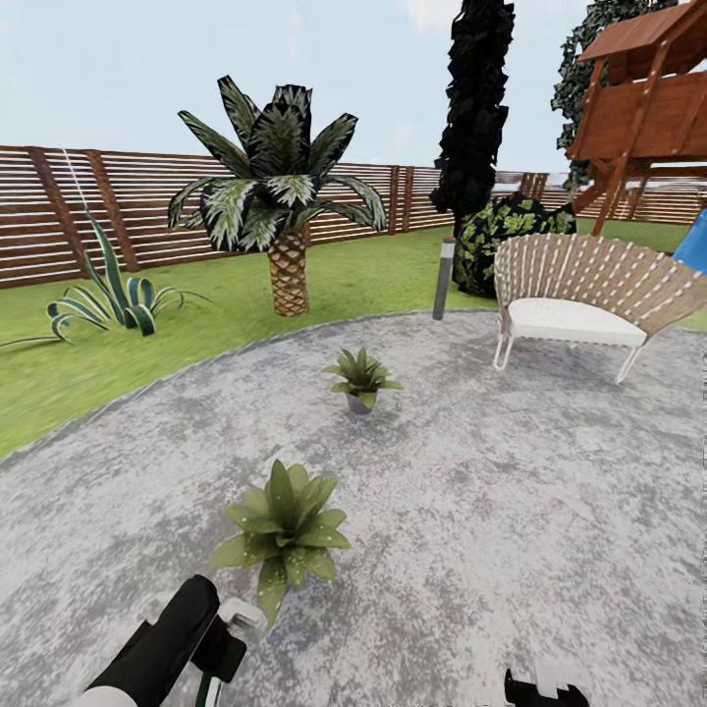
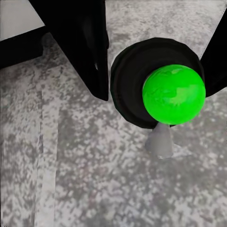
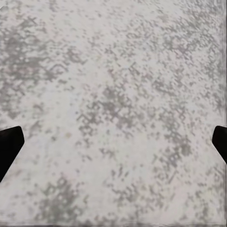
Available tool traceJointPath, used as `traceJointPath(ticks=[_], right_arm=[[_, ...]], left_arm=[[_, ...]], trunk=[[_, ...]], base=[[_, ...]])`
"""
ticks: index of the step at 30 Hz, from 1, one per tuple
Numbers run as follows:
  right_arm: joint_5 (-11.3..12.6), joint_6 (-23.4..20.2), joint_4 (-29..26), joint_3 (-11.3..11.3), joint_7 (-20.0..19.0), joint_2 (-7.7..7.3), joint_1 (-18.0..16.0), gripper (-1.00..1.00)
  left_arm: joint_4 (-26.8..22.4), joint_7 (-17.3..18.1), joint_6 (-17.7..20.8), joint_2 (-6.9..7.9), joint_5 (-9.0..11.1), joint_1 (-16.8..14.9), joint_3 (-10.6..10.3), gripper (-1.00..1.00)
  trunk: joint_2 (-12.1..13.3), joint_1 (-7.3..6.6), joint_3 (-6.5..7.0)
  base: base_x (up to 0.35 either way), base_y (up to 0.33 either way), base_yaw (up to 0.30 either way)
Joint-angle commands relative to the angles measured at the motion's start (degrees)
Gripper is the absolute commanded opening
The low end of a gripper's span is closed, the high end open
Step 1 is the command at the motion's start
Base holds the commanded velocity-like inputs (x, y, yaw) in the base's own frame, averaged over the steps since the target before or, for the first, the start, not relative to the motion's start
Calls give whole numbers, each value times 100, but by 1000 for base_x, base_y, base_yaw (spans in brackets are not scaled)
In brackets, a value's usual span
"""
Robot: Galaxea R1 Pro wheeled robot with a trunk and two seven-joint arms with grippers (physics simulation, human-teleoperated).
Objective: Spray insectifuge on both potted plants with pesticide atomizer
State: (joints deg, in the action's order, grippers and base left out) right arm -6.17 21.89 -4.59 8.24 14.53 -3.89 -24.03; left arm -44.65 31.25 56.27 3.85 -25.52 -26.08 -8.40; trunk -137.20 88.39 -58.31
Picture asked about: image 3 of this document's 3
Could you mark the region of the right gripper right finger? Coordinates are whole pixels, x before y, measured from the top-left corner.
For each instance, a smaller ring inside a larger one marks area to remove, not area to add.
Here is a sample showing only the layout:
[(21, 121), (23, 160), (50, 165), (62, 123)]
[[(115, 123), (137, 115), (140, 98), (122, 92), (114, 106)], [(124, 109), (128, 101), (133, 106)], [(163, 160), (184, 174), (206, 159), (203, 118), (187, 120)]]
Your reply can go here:
[(222, 126), (216, 126), (213, 137), (212, 143), (224, 159), (227, 164), (227, 128)]

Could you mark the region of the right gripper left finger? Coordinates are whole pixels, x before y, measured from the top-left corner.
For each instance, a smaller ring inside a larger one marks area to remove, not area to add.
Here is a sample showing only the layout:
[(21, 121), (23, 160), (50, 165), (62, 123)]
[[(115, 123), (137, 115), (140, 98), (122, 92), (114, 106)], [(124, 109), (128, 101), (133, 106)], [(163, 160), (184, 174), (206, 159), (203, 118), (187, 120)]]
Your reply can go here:
[(21, 126), (0, 131), (0, 182), (24, 145)]

